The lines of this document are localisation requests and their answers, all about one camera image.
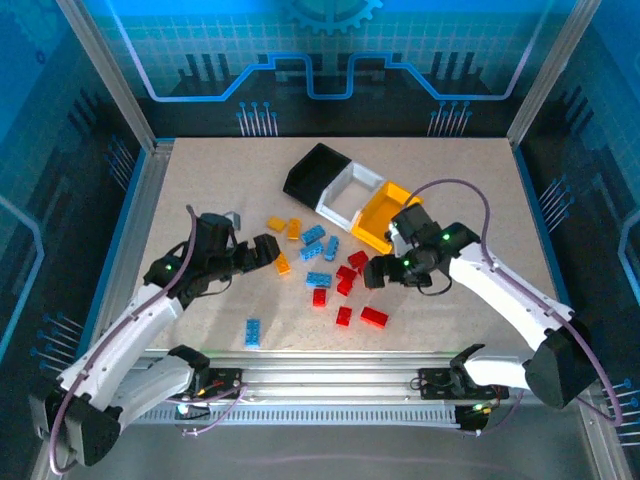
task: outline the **yellow lego brick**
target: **yellow lego brick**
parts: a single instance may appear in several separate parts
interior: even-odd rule
[[[300,229],[302,228],[302,222],[299,218],[292,218],[289,220],[289,231],[287,231],[287,238],[289,240],[298,240],[300,238]]]
[[[289,262],[287,262],[287,257],[285,257],[284,253],[282,252],[280,252],[280,255],[278,255],[278,258],[276,258],[276,268],[278,269],[278,273],[280,275],[284,275],[285,273],[289,273],[291,271]]]
[[[287,226],[287,222],[278,217],[271,217],[267,222],[267,227],[280,233]]]

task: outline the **glass panel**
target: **glass panel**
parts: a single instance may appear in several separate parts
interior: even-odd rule
[[[29,387],[75,355],[139,145],[55,2],[0,7],[0,471],[23,479]]]
[[[635,2],[602,3],[522,145],[571,302],[601,316],[613,383],[631,379],[619,393],[640,384],[639,21]],[[637,419],[623,443],[640,440]],[[625,451],[640,471],[640,449]]]
[[[502,136],[573,0],[90,0],[163,136]]]

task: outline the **toy brick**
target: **toy brick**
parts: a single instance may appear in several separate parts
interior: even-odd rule
[[[291,266],[287,261],[287,257],[285,257],[284,253],[282,252],[280,252],[280,255],[278,255],[278,258],[276,258],[275,264],[280,275],[284,275],[285,273],[289,273],[291,271]]]
[[[278,217],[271,217],[267,221],[267,227],[269,227],[271,230],[275,230],[278,233],[283,231],[284,227],[286,226],[287,226],[287,222],[285,222],[284,220]]]
[[[363,250],[360,250],[359,252],[356,252],[348,257],[347,260],[349,261],[349,265],[351,265],[351,268],[357,270],[358,273],[362,275],[362,271],[369,261],[369,257],[367,257],[367,254],[364,253]]]
[[[358,272],[355,270],[351,270],[349,267],[345,267],[344,265],[340,265],[340,268],[336,272],[336,277],[338,280],[348,280],[353,283],[356,279]]]
[[[328,273],[309,272],[307,273],[307,286],[313,288],[331,287],[331,275]]]
[[[351,320],[351,311],[352,310],[349,307],[340,307],[338,310],[338,317],[336,318],[336,324],[348,327],[349,321]]]
[[[327,243],[327,249],[324,252],[324,259],[328,262],[333,262],[336,259],[336,253],[338,253],[338,247],[340,246],[340,240],[335,235],[331,235],[329,243]]]
[[[305,245],[310,245],[320,240],[325,235],[326,235],[326,232],[324,231],[324,228],[322,228],[320,225],[316,225],[315,227],[311,227],[309,230],[302,233],[300,235],[300,238],[302,239]]]
[[[340,283],[338,283],[337,290],[338,293],[341,293],[345,297],[348,297],[351,293],[351,290],[353,290],[353,283],[346,279],[342,280],[340,281]]]
[[[327,289],[326,288],[315,288],[313,290],[313,306],[314,307],[327,306]]]
[[[304,247],[300,250],[300,258],[303,261],[311,260],[314,257],[317,257],[324,251],[324,247],[321,242],[315,242],[309,245],[308,247]]]
[[[287,238],[289,240],[298,240],[300,238],[300,229],[302,228],[302,222],[299,218],[292,218],[289,220],[289,230],[287,230]]]
[[[374,327],[384,328],[387,324],[387,320],[389,320],[389,315],[371,307],[364,307],[360,314],[360,318]]]
[[[256,318],[247,320],[247,333],[245,335],[244,345],[247,348],[260,347],[260,320]]]

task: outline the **gear graphic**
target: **gear graphic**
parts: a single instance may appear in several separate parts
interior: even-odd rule
[[[347,33],[349,27],[360,28],[362,20],[371,20],[374,8],[381,0],[285,0],[284,8],[290,20],[300,28],[310,27],[313,33],[336,31]]]
[[[12,13],[23,35],[41,50],[46,50],[58,32],[54,0],[0,0],[0,12]]]

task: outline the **enclosure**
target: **enclosure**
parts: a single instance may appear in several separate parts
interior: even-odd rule
[[[239,241],[270,232],[291,271],[267,266],[195,301],[129,375],[186,344],[212,365],[241,368],[245,401],[195,441],[172,426],[189,420],[160,404],[107,458],[69,478],[638,475],[640,5],[0,0],[0,7],[6,478],[53,478],[47,442],[32,425],[31,385],[84,355],[153,261],[187,240],[187,204],[197,214],[238,213]],[[331,184],[340,188],[309,205],[283,187],[318,143],[351,163]],[[385,248],[388,222],[379,225],[368,202],[376,199],[375,212],[395,211],[408,192],[440,178],[465,179],[486,194],[488,242],[506,265],[600,319],[590,340],[622,402],[622,426],[576,401],[557,411],[531,394],[486,438],[423,421],[475,402],[422,399],[411,385],[419,369],[446,367],[476,343],[527,348],[462,285],[424,297],[399,285],[358,284],[345,298],[334,284],[327,305],[312,306],[309,271],[333,277],[353,253],[371,258]],[[420,200],[443,227],[462,222],[480,232],[484,210],[472,191],[438,186]],[[323,241],[339,238],[335,260],[303,261],[299,241],[267,227],[272,216],[298,218],[302,231],[321,225]],[[224,287],[216,282],[211,291]],[[443,287],[446,279],[434,276],[433,288]],[[335,324],[341,306],[354,312],[348,328]],[[356,318],[367,306],[389,315],[384,329]],[[257,350],[245,343],[251,318],[261,321]],[[581,397],[611,412],[599,381]]]

